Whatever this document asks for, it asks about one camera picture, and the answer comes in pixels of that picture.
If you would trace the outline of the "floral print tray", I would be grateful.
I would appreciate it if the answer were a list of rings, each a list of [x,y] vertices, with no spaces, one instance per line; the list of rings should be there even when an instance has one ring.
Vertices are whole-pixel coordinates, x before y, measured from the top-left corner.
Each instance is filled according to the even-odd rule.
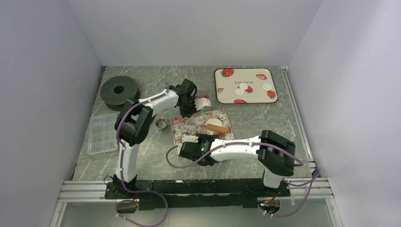
[[[187,132],[195,136],[197,133],[212,135],[206,129],[206,122],[208,119],[217,118],[222,121],[223,127],[228,128],[227,134],[219,134],[219,138],[223,140],[234,140],[234,134],[225,110],[213,110],[208,112],[195,113],[191,118],[175,117],[171,121],[172,131],[174,136],[174,144],[177,146],[175,149],[176,154],[179,154],[180,148],[183,144],[182,134]]]

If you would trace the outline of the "wooden rolling pin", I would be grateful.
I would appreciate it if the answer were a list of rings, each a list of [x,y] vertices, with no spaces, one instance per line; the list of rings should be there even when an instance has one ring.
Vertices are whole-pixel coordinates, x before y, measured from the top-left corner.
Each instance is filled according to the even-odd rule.
[[[207,124],[206,129],[210,131],[212,135],[227,134],[228,128],[223,126],[218,126],[214,124]]]

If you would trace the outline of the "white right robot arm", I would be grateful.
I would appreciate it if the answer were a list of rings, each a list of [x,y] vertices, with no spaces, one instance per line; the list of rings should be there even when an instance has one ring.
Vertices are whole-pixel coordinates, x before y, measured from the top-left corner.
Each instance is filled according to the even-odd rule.
[[[292,176],[302,161],[295,156],[296,146],[281,135],[263,130],[261,135],[242,140],[223,140],[218,135],[184,133],[178,156],[200,166],[231,159],[256,159],[265,167],[261,192],[274,195],[284,177]]]

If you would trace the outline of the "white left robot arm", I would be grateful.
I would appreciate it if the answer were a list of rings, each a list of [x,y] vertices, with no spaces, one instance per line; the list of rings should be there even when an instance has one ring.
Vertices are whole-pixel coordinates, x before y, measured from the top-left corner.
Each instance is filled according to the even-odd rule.
[[[167,85],[162,92],[143,99],[129,98],[123,105],[115,123],[120,160],[113,183],[117,192],[125,199],[136,192],[136,162],[140,144],[148,135],[152,119],[158,113],[178,107],[180,115],[191,117],[201,108],[196,106],[197,86],[185,79],[180,85]]]

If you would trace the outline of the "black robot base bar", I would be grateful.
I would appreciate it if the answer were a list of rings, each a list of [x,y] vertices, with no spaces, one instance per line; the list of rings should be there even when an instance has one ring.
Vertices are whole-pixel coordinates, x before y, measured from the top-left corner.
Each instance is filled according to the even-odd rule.
[[[278,188],[264,186],[259,178],[197,179],[197,180],[137,180],[125,191],[120,183],[108,182],[105,199],[137,199],[139,210],[164,208],[228,207],[257,208],[270,197],[289,197],[288,184]]]

